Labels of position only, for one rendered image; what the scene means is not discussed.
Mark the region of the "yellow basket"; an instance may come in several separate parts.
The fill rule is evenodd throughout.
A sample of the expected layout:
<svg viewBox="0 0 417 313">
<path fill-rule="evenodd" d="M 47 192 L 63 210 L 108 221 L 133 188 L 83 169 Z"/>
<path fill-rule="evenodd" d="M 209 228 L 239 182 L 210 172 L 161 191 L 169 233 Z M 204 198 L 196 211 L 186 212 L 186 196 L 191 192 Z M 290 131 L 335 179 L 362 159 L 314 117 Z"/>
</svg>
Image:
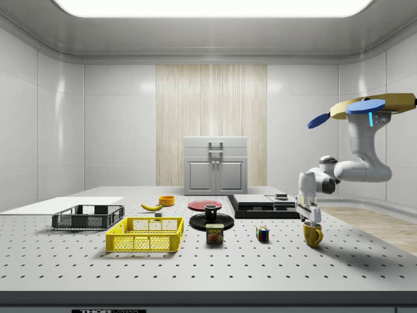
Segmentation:
<svg viewBox="0 0 417 313">
<path fill-rule="evenodd" d="M 183 233 L 182 217 L 127 217 L 106 232 L 106 250 L 176 252 Z"/>
</svg>

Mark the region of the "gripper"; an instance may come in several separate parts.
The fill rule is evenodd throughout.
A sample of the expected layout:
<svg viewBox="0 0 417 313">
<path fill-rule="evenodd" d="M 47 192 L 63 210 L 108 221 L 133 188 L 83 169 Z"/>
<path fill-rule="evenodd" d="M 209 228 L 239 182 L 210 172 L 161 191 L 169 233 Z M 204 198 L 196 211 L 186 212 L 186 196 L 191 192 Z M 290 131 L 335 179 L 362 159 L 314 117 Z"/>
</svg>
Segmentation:
<svg viewBox="0 0 417 313">
<path fill-rule="evenodd" d="M 310 204 L 297 204 L 296 211 L 300 215 L 301 221 L 305 221 L 306 219 L 310 220 L 312 223 L 320 223 L 321 222 L 321 210 L 316 203 Z"/>
</svg>

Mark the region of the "red plate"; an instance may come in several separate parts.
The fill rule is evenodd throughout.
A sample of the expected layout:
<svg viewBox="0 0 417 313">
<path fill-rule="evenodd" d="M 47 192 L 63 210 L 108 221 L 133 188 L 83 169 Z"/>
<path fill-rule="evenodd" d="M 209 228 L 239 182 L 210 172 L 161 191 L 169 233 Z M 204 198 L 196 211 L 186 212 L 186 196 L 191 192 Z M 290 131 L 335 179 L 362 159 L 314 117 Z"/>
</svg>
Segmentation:
<svg viewBox="0 0 417 313">
<path fill-rule="evenodd" d="M 188 204 L 188 208 L 193 211 L 204 211 L 206 205 L 213 205 L 215 208 L 220 209 L 222 207 L 222 203 L 214 200 L 197 200 L 192 201 Z"/>
</svg>

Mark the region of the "black stove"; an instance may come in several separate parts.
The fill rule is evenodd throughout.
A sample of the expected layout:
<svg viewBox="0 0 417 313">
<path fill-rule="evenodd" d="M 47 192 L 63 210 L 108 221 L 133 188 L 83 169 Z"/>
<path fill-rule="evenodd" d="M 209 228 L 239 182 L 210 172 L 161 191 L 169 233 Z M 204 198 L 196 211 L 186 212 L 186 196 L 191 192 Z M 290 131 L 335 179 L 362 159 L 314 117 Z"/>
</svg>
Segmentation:
<svg viewBox="0 0 417 313">
<path fill-rule="evenodd" d="M 295 199 L 285 193 L 234 194 L 228 196 L 235 218 L 299 218 Z"/>
</svg>

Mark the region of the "dark grey basket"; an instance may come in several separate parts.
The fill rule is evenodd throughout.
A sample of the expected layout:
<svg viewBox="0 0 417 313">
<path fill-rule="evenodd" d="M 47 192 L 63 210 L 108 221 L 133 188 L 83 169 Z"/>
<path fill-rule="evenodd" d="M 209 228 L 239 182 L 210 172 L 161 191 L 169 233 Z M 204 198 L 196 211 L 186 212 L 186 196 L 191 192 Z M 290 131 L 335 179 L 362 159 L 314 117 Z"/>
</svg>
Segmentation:
<svg viewBox="0 0 417 313">
<path fill-rule="evenodd" d="M 106 230 L 124 216 L 123 205 L 75 205 L 52 216 L 59 230 Z"/>
</svg>

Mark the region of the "white cabinet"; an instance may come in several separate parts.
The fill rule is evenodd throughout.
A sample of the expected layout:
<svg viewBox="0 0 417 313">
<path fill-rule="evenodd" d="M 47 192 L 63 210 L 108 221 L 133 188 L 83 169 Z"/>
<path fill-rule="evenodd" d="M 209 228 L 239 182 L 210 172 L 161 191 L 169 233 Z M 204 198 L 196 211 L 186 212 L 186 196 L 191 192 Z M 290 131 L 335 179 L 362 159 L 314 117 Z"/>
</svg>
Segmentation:
<svg viewBox="0 0 417 313">
<path fill-rule="evenodd" d="M 246 136 L 185 136 L 185 195 L 245 194 Z"/>
</svg>

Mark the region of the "black plate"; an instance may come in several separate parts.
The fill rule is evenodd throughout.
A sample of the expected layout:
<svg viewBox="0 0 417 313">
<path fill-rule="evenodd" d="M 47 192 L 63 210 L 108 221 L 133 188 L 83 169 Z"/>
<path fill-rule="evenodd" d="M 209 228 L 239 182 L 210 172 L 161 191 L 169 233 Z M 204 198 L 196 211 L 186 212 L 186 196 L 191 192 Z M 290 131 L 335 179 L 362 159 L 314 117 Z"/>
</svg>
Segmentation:
<svg viewBox="0 0 417 313">
<path fill-rule="evenodd" d="M 207 220 L 205 214 L 194 215 L 190 218 L 190 225 L 196 230 L 205 231 L 206 224 L 223 224 L 224 230 L 228 230 L 234 226 L 234 219 L 221 213 L 217 214 L 214 220 Z"/>
</svg>

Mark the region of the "flat-sided can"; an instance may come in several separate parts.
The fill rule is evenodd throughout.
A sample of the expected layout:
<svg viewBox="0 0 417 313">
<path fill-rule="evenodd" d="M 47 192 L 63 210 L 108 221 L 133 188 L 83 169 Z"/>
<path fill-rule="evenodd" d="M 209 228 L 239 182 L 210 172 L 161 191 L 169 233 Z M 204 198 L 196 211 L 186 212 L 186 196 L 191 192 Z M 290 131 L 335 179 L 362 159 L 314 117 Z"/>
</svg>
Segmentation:
<svg viewBox="0 0 417 313">
<path fill-rule="evenodd" d="M 223 224 L 206 224 L 207 243 L 223 243 Z"/>
</svg>

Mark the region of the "yellow mug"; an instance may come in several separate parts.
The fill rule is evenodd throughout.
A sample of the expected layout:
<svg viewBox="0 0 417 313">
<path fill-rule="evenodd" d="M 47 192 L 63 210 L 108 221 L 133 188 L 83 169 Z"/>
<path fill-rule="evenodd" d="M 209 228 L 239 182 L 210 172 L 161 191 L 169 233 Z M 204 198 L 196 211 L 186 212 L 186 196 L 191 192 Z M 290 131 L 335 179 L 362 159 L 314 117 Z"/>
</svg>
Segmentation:
<svg viewBox="0 0 417 313">
<path fill-rule="evenodd" d="M 323 240 L 322 226 L 319 223 L 311 225 L 311 221 L 305 220 L 303 223 L 304 239 L 308 246 L 318 247 Z"/>
</svg>

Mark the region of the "white board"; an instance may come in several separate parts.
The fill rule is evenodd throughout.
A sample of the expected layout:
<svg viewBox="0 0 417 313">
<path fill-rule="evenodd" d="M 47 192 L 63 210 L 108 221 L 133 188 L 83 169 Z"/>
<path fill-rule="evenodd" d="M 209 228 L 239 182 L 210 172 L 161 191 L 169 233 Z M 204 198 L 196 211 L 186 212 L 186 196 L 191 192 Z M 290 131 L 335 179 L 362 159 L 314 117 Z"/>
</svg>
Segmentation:
<svg viewBox="0 0 417 313">
<path fill-rule="evenodd" d="M 123 197 L 57 197 L 4 211 L 0 215 L 53 215 L 75 205 L 111 205 L 122 199 Z"/>
</svg>

